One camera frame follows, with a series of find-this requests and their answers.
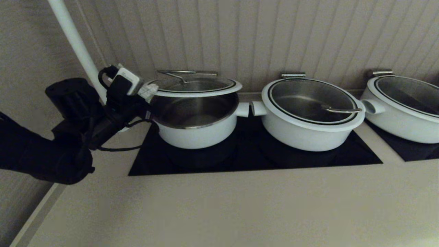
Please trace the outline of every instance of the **beadboard wall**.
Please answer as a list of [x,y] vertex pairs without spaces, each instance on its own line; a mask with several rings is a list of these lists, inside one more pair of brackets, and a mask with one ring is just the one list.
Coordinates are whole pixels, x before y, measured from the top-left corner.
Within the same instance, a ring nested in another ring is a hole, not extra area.
[[260,91],[283,71],[346,89],[365,69],[431,83],[439,74],[437,0],[75,0],[99,63],[219,71]]
[[[52,139],[62,121],[46,87],[85,77],[46,0],[0,1],[0,111]],[[15,235],[52,186],[30,175],[0,170],[0,246]]]

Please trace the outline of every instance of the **white pot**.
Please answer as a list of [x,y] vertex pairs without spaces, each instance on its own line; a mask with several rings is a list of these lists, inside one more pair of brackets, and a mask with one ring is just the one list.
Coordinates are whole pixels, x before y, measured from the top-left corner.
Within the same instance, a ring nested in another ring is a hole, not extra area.
[[[402,76],[397,78],[425,83]],[[380,78],[370,79],[361,96],[361,101],[366,106],[367,120],[391,134],[410,141],[439,143],[439,116],[422,113],[386,97],[377,89],[375,82],[378,79]]]
[[157,122],[160,137],[167,143],[183,149],[202,149],[226,139],[235,129],[238,116],[248,117],[249,103],[240,102],[235,112],[209,126],[178,129]]
[[351,114],[348,121],[331,125],[310,123],[288,116],[270,100],[270,87],[280,81],[283,80],[271,82],[264,87],[263,102],[253,102],[252,111],[255,116],[262,116],[264,127],[273,137],[288,146],[306,151],[327,151],[337,148],[347,139],[352,129],[364,120],[364,106],[360,101],[337,86],[317,80],[313,81],[328,84],[342,91],[363,111]]

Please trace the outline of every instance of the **black rim stripe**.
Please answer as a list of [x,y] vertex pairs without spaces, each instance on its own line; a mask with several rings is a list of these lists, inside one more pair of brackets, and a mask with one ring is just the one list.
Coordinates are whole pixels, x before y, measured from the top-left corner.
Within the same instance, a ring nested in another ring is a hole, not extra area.
[[[296,117],[295,115],[293,115],[293,114],[291,114],[291,113],[289,113],[289,112],[287,112],[287,111],[285,111],[285,110],[283,110],[281,107],[279,107],[279,106],[277,106],[277,104],[275,104],[274,103],[274,100],[272,99],[272,97],[270,96],[270,93],[271,93],[271,90],[273,89],[273,87],[276,85],[276,84],[278,84],[279,82],[283,82],[283,81],[286,81],[286,80],[294,80],[294,79],[285,79],[285,80],[281,80],[281,81],[278,81],[278,82],[276,82],[276,83],[274,83],[273,85],[271,85],[271,87],[268,89],[268,99],[270,100],[270,102],[278,109],[278,110],[280,110],[281,112],[283,112],[283,113],[285,113],[286,115],[288,115],[288,116],[290,116],[290,117],[292,117],[292,118],[295,118],[295,119],[297,119],[297,120],[300,120],[300,121],[302,121],[302,122],[306,122],[306,123],[310,123],[310,124],[319,124],[319,125],[340,125],[340,124],[345,124],[345,123],[348,123],[348,122],[350,122],[350,121],[352,121],[352,120],[354,120],[355,118],[356,118],[356,116],[358,115],[357,113],[355,113],[355,115],[351,118],[351,119],[349,119],[349,120],[347,120],[347,121],[344,121],[344,122],[340,122],[340,123],[319,123],[319,122],[316,122],[316,121],[311,121],[311,120],[304,120],[304,119],[302,119],[302,118],[298,118],[298,117]],[[316,81],[316,82],[319,82],[319,83],[324,83],[324,82],[321,82],[321,81],[318,81],[318,80],[313,80],[313,79],[306,79],[306,80],[312,80],[312,81]],[[353,103],[354,103],[354,105],[355,105],[355,108],[358,108],[358,106],[357,106],[357,104],[355,103],[355,101],[353,101]]]
[[385,94],[385,93],[384,93],[384,92],[378,87],[378,81],[381,80],[381,79],[382,79],[382,78],[379,78],[378,80],[376,80],[376,81],[374,82],[374,86],[375,86],[375,88],[376,88],[376,89],[377,89],[377,90],[378,90],[378,91],[379,91],[384,97],[390,99],[391,101],[395,102],[396,104],[398,104],[398,105],[400,105],[400,106],[403,106],[404,108],[407,108],[407,109],[409,109],[409,110],[413,110],[413,111],[418,112],[418,113],[421,113],[421,114],[423,114],[423,115],[427,115],[427,116],[432,116],[432,117],[435,117],[435,118],[439,118],[439,116],[437,116],[437,115],[430,114],[430,113],[426,113],[426,112],[423,112],[423,111],[417,110],[417,109],[415,109],[415,108],[411,108],[411,107],[406,106],[406,105],[400,103],[399,101],[394,100],[393,98],[387,96],[387,94]]

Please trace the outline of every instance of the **pot handle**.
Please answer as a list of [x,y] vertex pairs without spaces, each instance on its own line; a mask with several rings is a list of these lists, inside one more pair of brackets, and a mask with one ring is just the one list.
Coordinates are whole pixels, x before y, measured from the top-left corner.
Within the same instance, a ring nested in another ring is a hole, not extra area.
[[366,108],[366,112],[369,114],[380,114],[385,112],[384,106],[373,99],[362,99],[361,102]]
[[267,109],[262,101],[252,101],[253,116],[267,115]]
[[248,102],[239,102],[238,108],[236,108],[235,114],[237,116],[248,117],[248,108],[250,103]]

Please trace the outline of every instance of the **induction cooktop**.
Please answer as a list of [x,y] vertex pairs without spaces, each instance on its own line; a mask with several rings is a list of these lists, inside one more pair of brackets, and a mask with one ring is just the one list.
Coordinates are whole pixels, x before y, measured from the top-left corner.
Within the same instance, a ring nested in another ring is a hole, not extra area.
[[160,138],[158,126],[151,125],[129,176],[368,164],[382,162],[354,131],[336,149],[303,151],[276,140],[263,127],[261,117],[250,116],[239,117],[228,138],[204,149],[169,145]]
[[439,143],[425,144],[402,139],[388,133],[369,120],[365,122],[374,130],[404,161],[439,159]]

